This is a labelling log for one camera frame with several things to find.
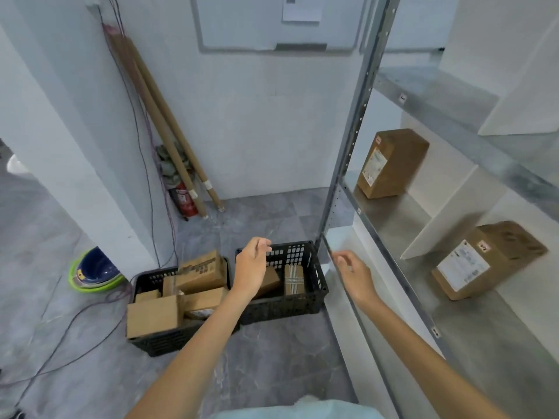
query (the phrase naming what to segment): cardboard tube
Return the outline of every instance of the cardboard tube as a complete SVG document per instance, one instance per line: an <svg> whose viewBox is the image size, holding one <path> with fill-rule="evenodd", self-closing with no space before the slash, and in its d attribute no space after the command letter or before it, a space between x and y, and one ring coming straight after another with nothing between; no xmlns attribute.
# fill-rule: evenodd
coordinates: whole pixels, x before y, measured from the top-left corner
<svg viewBox="0 0 559 419"><path fill-rule="evenodd" d="M223 205L223 202L217 196L217 193L215 192L215 190L213 189L213 187L209 183L206 172L204 172L204 169L202 168L202 165L200 164L200 162L198 161L198 158L194 154L194 151L192 150L192 147L188 143L188 141L185 137L185 134L183 134L183 132L181 130L181 127L178 125L177 119L175 119L175 116L174 116L173 112L171 111L169 105L167 104L167 102L163 98L163 94L159 90L159 87L157 86L157 83L155 82L155 80L151 76L148 67L146 66L146 64L142 60L142 57L140 56L140 52L137 50L136 46L134 45L134 43L132 42L131 39L127 38L126 41L128 42L128 46L130 47L130 51L132 52L132 56L134 58L134 61L136 62L136 65L137 65L138 69L140 70L140 73L142 74L142 76L144 78L144 81L149 88L149 91L151 92L151 96L153 97L153 99L155 100L155 103L157 104L159 110L161 111L161 114L163 115L165 120L167 120L167 124L169 124L169 127L171 128L171 131L173 131L174 135L177 137L177 140L178 140L179 144L185 150L186 156L188 157L188 159L192 163L192 167L194 167L194 170L196 171L196 173L200 177L200 180L206 186L206 190L208 191L208 194L210 195L214 204L217 206L219 211L222 212L223 210L225 210L225 206Z"/></svg>
<svg viewBox="0 0 559 419"><path fill-rule="evenodd" d="M121 35L115 35L109 32L106 33L120 61L122 62L126 71L128 72L128 76L134 83L134 86L136 87L138 94L140 94L140 97L144 102L145 108L148 111L151 120L153 121L153 125L157 129L157 132L159 133L159 136L163 141L163 145L169 152L169 155L175 167L177 168L178 174L180 175L181 179L185 183L188 192L191 193L191 195L192 194L196 195L196 192L194 190L194 183L192 183L192 179L190 179L190 175L188 175L188 171L186 170L185 165L182 162L181 156L180 154L178 154L177 148L175 147L171 135L169 135L169 132L166 128L165 118L159 111L159 108L157 108L154 99L151 97L148 86L144 82L144 78L142 77L140 71L138 70L136 63L129 55L130 50L128 50L126 45L123 43L124 40ZM203 218L207 218L206 207L204 206L204 203L201 200L201 198L198 196L192 197L192 201L194 201L194 204L198 209L198 214Z"/></svg>

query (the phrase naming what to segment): marble floor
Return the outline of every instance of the marble floor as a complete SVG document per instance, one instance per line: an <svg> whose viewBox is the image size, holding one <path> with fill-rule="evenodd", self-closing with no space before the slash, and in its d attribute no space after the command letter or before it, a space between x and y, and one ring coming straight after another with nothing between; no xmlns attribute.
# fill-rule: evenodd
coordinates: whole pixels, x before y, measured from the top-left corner
<svg viewBox="0 0 559 419"><path fill-rule="evenodd" d="M4 163L0 161L0 407L21 399L28 418L120 419L175 354L150 358L127 342L126 299L104 303L104 294L85 296L68 287L70 261L92 242L37 182L1 172ZM211 211L207 221L181 224L177 248L188 257L219 248L232 259L235 249L254 235L273 242L313 239L325 196L325 189L311 189L227 200L225 213ZM335 220L349 225L353 211L342 209ZM57 370L28 386L26 378L49 358L75 314L90 305L43 372ZM355 401L325 311L242 327L216 367L200 416L292 404L306 394Z"/></svg>

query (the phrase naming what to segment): hand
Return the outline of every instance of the hand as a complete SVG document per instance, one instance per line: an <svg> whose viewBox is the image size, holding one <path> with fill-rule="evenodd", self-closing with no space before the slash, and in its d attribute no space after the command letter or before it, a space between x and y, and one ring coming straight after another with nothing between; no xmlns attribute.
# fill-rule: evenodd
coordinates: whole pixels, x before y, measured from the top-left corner
<svg viewBox="0 0 559 419"><path fill-rule="evenodd" d="M266 253L272 251L269 239L254 237L237 255L232 291L252 300L262 285L266 273Z"/></svg>
<svg viewBox="0 0 559 419"><path fill-rule="evenodd" d="M381 299L374 289L371 269L350 250L332 253L336 266L342 274L342 281L349 296L362 308L367 303L380 302Z"/></svg>

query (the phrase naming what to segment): red fire extinguisher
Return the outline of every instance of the red fire extinguisher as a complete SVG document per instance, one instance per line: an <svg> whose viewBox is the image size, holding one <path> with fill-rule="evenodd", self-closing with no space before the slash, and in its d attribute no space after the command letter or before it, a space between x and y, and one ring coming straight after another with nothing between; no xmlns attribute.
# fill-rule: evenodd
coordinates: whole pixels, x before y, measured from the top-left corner
<svg viewBox="0 0 559 419"><path fill-rule="evenodd" d="M186 217L196 216L198 214L198 209L196 208L194 201L192 201L192 197L190 197L183 181L177 185L175 191L177 192L178 208L181 213Z"/></svg>

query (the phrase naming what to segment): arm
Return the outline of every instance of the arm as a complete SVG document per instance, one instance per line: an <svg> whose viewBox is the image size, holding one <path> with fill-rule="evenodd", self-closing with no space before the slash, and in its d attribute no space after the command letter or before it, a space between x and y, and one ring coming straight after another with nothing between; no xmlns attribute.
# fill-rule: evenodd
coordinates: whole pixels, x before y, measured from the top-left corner
<svg viewBox="0 0 559 419"><path fill-rule="evenodd" d="M262 285L269 239L253 238L236 258L233 288L125 419L190 419L241 313Z"/></svg>
<svg viewBox="0 0 559 419"><path fill-rule="evenodd" d="M360 258L352 251L332 255L346 291L388 341L441 419L508 418L381 300L371 271Z"/></svg>

